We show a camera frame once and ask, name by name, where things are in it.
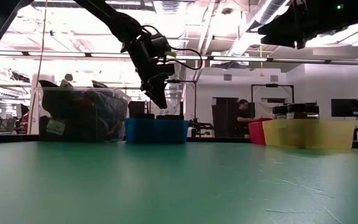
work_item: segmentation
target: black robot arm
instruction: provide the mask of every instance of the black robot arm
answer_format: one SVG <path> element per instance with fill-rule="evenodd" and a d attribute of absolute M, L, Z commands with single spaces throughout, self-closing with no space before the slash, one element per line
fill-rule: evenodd
<path fill-rule="evenodd" d="M 33 0 L 0 0 L 0 40 L 16 17 L 19 9 Z M 171 51 L 162 34 L 151 34 L 131 16 L 117 12 L 104 0 L 75 0 L 104 22 L 122 42 L 121 52 L 128 52 L 142 84 L 140 89 L 160 108 L 166 108 L 165 80 L 175 73 L 173 64 L 159 62 L 165 52 Z"/>

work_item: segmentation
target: man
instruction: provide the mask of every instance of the man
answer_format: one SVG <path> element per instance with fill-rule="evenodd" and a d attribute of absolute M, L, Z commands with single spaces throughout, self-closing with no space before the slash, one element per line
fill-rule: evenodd
<path fill-rule="evenodd" d="M 244 138 L 244 135 L 249 134 L 248 124 L 252 122 L 252 118 L 247 115 L 247 108 L 248 101 L 244 99 L 240 100 L 236 120 L 234 120 L 234 124 L 231 128 L 230 135 L 232 138 Z"/>

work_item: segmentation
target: green tabletop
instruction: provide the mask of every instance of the green tabletop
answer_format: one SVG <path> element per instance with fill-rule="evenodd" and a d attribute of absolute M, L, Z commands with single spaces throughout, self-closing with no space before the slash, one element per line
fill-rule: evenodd
<path fill-rule="evenodd" d="M 358 150 L 0 144 L 0 223 L 358 223 Z"/>

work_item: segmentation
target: translucent yellow bin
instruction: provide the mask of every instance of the translucent yellow bin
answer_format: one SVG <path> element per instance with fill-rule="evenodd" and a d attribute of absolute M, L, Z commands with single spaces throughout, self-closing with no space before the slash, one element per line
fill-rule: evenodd
<path fill-rule="evenodd" d="M 355 121 L 276 119 L 263 122 L 267 146 L 351 149 Z"/>

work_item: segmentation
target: plastic storage bin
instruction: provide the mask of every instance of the plastic storage bin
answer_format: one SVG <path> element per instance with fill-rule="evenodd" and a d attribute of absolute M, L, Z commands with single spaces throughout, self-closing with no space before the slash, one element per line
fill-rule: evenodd
<path fill-rule="evenodd" d="M 121 91 L 43 87 L 38 96 L 41 141 L 110 142 L 124 138 L 131 99 Z"/>
<path fill-rule="evenodd" d="M 184 144 L 189 121 L 127 118 L 126 141 L 147 144 Z"/>
<path fill-rule="evenodd" d="M 351 149 L 355 121 L 276 119 L 263 122 L 267 146 Z"/>
<path fill-rule="evenodd" d="M 249 127 L 249 135 L 251 138 L 252 144 L 260 144 L 266 145 L 265 142 L 265 134 L 264 134 L 264 127 L 262 122 L 254 122 L 248 124 Z"/>

